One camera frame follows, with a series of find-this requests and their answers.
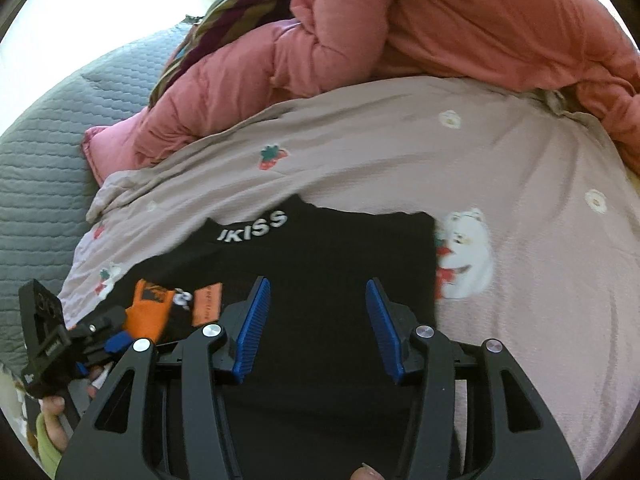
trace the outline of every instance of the pink blanket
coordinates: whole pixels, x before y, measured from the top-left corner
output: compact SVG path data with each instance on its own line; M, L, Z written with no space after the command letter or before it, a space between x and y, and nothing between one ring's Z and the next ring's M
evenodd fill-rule
M204 57L152 110L90 129L83 147L98 180L276 102L422 73L512 91L572 87L640 173L640 57L597 0L291 0L291 10L295 20Z

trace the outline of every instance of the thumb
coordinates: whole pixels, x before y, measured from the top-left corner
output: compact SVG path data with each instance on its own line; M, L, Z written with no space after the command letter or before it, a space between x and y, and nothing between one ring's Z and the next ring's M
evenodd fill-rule
M350 480L385 480L382 475L373 469L371 466L363 463L360 469L357 469L354 474L351 475Z
M58 396L45 397L41 402L42 413L58 416L65 411L65 399Z

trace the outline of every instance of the white dog print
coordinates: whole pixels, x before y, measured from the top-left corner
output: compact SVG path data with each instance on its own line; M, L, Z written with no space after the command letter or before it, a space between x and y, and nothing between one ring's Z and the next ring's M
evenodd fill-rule
M436 234L436 297L461 300L484 291L494 276L489 231L478 208L449 214Z

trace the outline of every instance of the blue gripper pad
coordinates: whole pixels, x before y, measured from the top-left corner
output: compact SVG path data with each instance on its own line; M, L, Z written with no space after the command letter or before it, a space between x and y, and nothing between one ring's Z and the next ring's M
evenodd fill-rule
M376 335L385 371L396 384L399 384L404 380L405 371L402 364L402 343L389 316L388 306L391 302L378 280L367 282L365 297L369 320Z
M244 377L254 367L255 355L258 352L260 337L267 321L271 304L271 283L266 278L256 281L249 298L248 313L236 339L236 362L233 375L242 383Z

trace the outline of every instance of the gray quilted blanket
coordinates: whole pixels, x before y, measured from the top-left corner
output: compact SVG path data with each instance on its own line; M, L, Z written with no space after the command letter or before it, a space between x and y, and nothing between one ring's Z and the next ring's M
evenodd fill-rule
M140 111L168 56L190 26L180 23L105 54L35 102L0 137L0 362L26 362L18 288L35 278L57 294L97 185L79 149L90 126Z

